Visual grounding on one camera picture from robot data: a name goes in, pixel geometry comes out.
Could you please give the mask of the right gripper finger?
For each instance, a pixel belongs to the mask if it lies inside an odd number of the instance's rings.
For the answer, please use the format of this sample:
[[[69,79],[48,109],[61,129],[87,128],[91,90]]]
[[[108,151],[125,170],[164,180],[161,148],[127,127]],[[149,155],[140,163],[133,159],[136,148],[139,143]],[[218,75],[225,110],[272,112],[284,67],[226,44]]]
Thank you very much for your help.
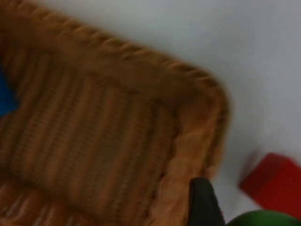
[[[214,188],[211,182],[205,178],[193,178],[190,181],[188,225],[225,225]]]

